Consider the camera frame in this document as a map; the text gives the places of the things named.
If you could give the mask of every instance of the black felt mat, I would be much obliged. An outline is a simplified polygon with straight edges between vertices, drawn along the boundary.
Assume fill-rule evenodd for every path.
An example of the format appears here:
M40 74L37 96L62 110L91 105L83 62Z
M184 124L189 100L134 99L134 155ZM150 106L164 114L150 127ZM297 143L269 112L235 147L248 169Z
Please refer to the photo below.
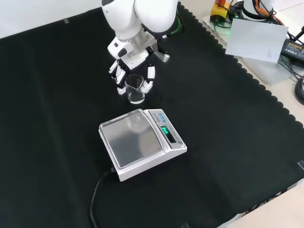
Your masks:
M101 9L0 41L1 227L90 227L112 166L98 126L136 108L162 108L188 152L108 177L96 198L104 228L215 228L300 179L303 125L179 10L186 29L161 43L171 58L156 62L141 106L107 74L114 32Z

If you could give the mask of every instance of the digital scale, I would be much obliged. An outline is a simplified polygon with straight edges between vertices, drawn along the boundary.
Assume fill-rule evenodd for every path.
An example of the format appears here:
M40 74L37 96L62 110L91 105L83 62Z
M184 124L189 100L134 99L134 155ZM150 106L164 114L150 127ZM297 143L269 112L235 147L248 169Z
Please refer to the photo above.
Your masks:
M120 181L187 151L162 109L137 109L99 126Z

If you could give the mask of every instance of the glass beaker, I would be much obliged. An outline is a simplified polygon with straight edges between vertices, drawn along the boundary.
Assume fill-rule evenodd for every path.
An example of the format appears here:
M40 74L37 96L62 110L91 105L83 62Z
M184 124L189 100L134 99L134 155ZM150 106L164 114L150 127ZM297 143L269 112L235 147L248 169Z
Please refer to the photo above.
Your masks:
M132 104L140 104L144 101L144 93L141 91L143 76L132 74L125 81L127 96Z

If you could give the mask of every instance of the white card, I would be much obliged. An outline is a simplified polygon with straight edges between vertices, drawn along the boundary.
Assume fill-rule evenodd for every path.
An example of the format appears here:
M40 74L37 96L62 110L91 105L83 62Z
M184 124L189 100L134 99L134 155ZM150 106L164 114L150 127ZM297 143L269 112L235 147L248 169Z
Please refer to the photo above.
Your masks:
M277 63L288 27L233 19L226 54Z

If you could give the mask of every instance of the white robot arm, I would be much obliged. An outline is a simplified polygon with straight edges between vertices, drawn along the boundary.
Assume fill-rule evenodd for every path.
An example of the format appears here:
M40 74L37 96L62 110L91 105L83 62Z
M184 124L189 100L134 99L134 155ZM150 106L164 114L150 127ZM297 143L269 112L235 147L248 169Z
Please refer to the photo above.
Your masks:
M163 62L169 55L158 51L155 38L144 31L144 24L150 31L162 33L173 24L178 0L102 0L102 9L116 37L108 46L110 54L117 59L109 73L113 77L119 94L125 93L124 81L127 71L142 64L150 54ZM148 66L148 77L141 90L148 93L155 78L155 67Z

